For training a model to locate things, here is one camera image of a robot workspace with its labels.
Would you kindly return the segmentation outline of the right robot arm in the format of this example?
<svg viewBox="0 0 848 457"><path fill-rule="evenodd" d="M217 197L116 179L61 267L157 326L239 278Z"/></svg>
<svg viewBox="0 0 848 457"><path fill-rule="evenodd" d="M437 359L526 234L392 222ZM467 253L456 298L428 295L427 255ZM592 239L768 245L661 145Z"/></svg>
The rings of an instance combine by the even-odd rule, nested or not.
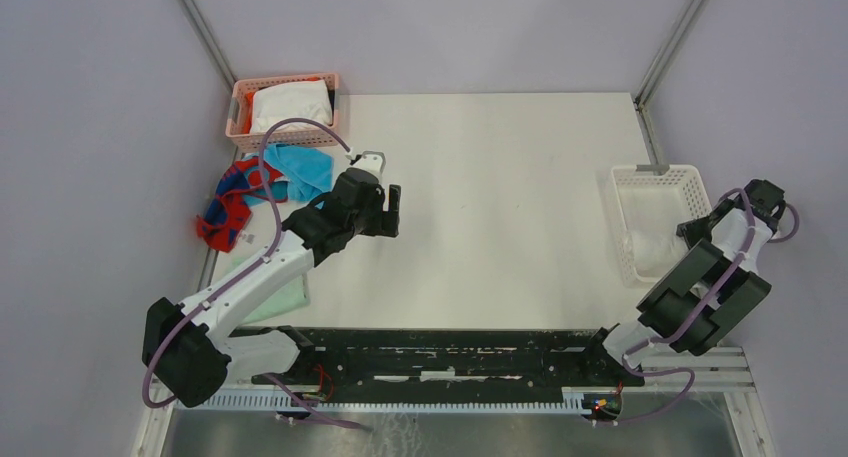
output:
<svg viewBox="0 0 848 457"><path fill-rule="evenodd" d="M700 356L715 347L771 291L757 258L792 209L783 189L753 179L728 191L706 216L679 224L686 253L639 302L636 320L614 326L603 347L579 355L580 377L602 385L618 364L636 370L660 351Z"/></svg>

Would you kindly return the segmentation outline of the red and blue towel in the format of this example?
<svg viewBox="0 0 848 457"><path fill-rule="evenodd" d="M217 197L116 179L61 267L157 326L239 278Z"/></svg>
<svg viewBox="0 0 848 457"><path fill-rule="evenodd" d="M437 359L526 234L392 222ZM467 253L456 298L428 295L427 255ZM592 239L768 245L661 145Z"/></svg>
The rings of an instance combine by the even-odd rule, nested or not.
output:
<svg viewBox="0 0 848 457"><path fill-rule="evenodd" d="M236 161L223 174L195 231L211 249L230 252L252 217L251 202L267 201L257 156Z"/></svg>

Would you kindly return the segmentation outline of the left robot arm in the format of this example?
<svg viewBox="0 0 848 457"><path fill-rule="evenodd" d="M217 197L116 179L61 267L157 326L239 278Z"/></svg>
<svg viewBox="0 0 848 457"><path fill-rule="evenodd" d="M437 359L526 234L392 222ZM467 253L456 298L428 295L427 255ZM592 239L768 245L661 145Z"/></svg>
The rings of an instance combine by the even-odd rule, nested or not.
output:
<svg viewBox="0 0 848 457"><path fill-rule="evenodd" d="M399 233L402 188L377 172L350 167L333 188L279 223L272 241L204 291L178 303L161 298L146 314L144 403L192 408L224 384L270 372L293 384L313 374L313 355L283 331L233 336L276 291L304 276L357 236Z"/></svg>

